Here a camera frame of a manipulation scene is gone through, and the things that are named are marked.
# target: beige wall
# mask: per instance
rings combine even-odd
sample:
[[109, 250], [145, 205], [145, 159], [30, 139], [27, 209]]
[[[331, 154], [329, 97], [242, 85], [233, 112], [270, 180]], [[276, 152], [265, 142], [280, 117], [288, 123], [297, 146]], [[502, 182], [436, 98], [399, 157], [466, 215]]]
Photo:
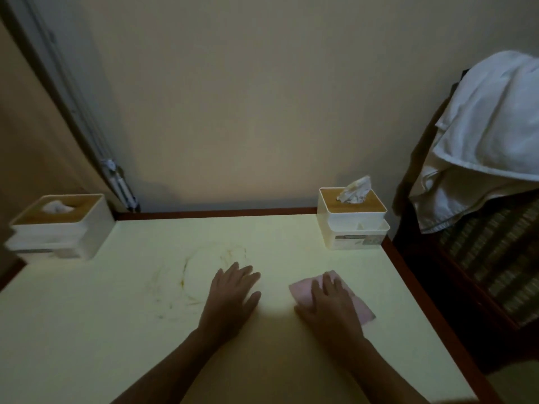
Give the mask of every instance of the beige wall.
[[462, 69], [539, 54], [539, 0], [36, 2], [143, 210], [390, 206]]

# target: white tissue box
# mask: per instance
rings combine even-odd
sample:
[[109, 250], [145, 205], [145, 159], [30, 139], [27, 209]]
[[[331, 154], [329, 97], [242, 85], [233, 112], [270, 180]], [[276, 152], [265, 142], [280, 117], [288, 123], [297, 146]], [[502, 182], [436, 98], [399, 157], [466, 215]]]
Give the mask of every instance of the white tissue box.
[[324, 243], [331, 250], [377, 248], [389, 230], [389, 224], [384, 219], [376, 229], [339, 230], [332, 226], [325, 216], [326, 214], [316, 215]]
[[377, 230], [384, 221], [386, 207], [373, 190], [361, 204], [341, 203], [337, 196], [344, 187], [323, 187], [318, 191], [318, 215], [337, 231]]
[[[42, 208], [59, 200], [73, 210], [47, 214]], [[11, 223], [15, 234], [5, 243], [27, 263], [40, 258], [92, 258], [115, 224], [103, 194], [43, 196]]]

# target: left hand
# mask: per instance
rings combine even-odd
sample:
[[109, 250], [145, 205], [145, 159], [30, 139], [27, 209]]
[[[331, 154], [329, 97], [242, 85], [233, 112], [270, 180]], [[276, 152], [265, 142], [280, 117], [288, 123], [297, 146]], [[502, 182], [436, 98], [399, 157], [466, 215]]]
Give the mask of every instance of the left hand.
[[198, 331], [212, 344], [222, 345], [236, 336], [258, 305], [261, 293], [253, 292], [244, 300], [260, 279], [252, 266], [239, 269], [235, 262], [226, 272], [217, 271], [210, 287]]

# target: table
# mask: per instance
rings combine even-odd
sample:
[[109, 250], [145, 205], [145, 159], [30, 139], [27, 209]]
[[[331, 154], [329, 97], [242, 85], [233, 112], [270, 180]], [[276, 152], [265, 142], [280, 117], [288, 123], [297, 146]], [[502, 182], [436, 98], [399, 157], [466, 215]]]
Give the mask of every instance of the table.
[[315, 210], [126, 215], [139, 220], [119, 221], [91, 261], [28, 265], [0, 292], [0, 399], [110, 402], [196, 327], [214, 272], [238, 260], [262, 273], [259, 308], [185, 402], [316, 403], [328, 390], [364, 402], [293, 314], [287, 285], [329, 269], [377, 315], [368, 339], [427, 399], [499, 402], [391, 242], [329, 251]]

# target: white towel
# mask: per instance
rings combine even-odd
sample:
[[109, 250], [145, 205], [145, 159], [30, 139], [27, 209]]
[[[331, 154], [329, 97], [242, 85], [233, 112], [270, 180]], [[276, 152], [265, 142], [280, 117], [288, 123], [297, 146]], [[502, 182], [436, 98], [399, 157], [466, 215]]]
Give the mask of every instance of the white towel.
[[410, 192], [424, 234], [539, 188], [539, 59], [505, 51], [462, 79]]

